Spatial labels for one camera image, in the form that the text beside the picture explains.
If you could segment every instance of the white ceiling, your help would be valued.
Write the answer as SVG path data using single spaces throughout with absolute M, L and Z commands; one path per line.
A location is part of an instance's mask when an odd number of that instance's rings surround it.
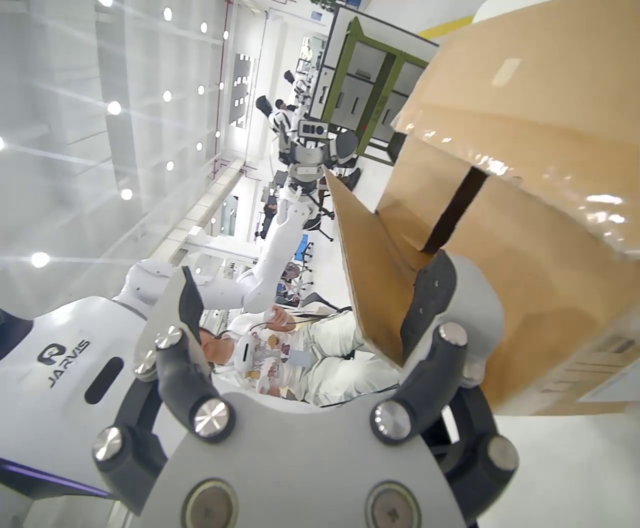
M 225 140 L 230 90 L 218 84 L 231 79 L 223 32 L 234 32 L 234 10 L 225 0 L 0 0 L 2 308 L 34 317 L 113 295 L 203 195 Z M 119 115 L 107 112 L 113 100 Z M 35 252 L 51 262 L 35 268 Z

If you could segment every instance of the humanoid robot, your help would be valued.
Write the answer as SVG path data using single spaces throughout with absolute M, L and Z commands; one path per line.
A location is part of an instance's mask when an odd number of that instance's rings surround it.
M 441 252 L 419 273 L 398 387 L 317 408 L 211 381 L 202 310 L 270 309 L 313 209 L 303 187 L 354 143 L 347 134 L 317 149 L 283 145 L 290 178 L 278 214 L 260 260 L 237 280 L 144 260 L 112 300 L 81 299 L 34 321 L 1 313 L 5 506 L 14 492 L 80 494 L 121 500 L 158 528 L 464 527 L 500 495 L 518 456 L 477 386 L 504 314 L 461 257 Z M 240 340 L 234 361 L 251 353 Z

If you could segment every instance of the jarvis logo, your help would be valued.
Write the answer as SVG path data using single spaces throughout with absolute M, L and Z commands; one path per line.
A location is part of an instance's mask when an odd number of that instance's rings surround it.
M 62 356 L 67 351 L 66 346 L 59 345 L 58 343 L 51 343 L 42 352 L 38 354 L 38 361 L 45 365 L 55 365 L 55 356 Z
M 40 363 L 44 363 L 49 367 L 54 367 L 53 373 L 49 376 L 49 381 L 51 382 L 49 388 L 53 387 L 58 382 L 60 377 L 69 368 L 69 365 L 71 365 L 89 345 L 90 342 L 83 339 L 70 353 L 67 354 L 66 347 L 53 343 L 38 354 L 38 361 Z

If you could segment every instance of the metal screw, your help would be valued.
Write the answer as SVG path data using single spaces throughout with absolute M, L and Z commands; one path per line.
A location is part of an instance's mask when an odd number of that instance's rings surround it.
M 182 328 L 178 326 L 171 325 L 166 333 L 158 334 L 158 338 L 156 339 L 156 347 L 159 350 L 166 350 L 171 348 L 174 345 L 178 344 L 178 341 L 182 338 Z
M 404 440 L 411 433 L 411 418 L 397 401 L 387 400 L 373 410 L 374 427 L 390 440 Z
M 504 436 L 495 436 L 486 448 L 491 462 L 503 471 L 515 471 L 520 464 L 520 457 L 515 446 Z
M 231 487 L 210 480 L 198 486 L 184 509 L 188 528 L 230 528 L 236 523 L 237 501 Z
M 193 417 L 193 429 L 202 438 L 211 438 L 225 430 L 229 423 L 229 407 L 218 398 L 203 403 Z
M 122 449 L 122 433 L 117 427 L 103 429 L 93 443 L 93 458 L 98 462 L 110 460 Z
M 149 350 L 143 358 L 133 358 L 134 374 L 148 374 L 156 368 L 156 351 Z
M 417 528 L 420 509 L 415 497 L 403 485 L 378 485 L 367 499 L 367 526 L 370 528 Z
M 458 323 L 444 323 L 438 327 L 438 333 L 447 343 L 455 346 L 467 344 L 467 331 Z

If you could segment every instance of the purple light strip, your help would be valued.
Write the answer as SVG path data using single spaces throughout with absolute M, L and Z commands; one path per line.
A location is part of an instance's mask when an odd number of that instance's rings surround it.
M 37 479 L 46 480 L 49 482 L 53 482 L 54 484 L 62 484 L 63 486 L 69 486 L 70 488 L 75 488 L 76 490 L 88 492 L 91 495 L 98 495 L 100 497 L 109 497 L 109 493 L 105 492 L 104 490 L 94 488 L 93 486 L 86 486 L 85 484 L 64 479 L 62 477 L 56 477 L 55 475 L 51 475 L 50 473 L 44 473 L 42 471 L 28 469 L 23 466 L 9 464 L 7 462 L 4 462 L 2 464 L 2 467 L 7 471 L 13 471 L 14 473 L 20 473 L 22 475 L 27 475 L 28 477 L 35 477 Z

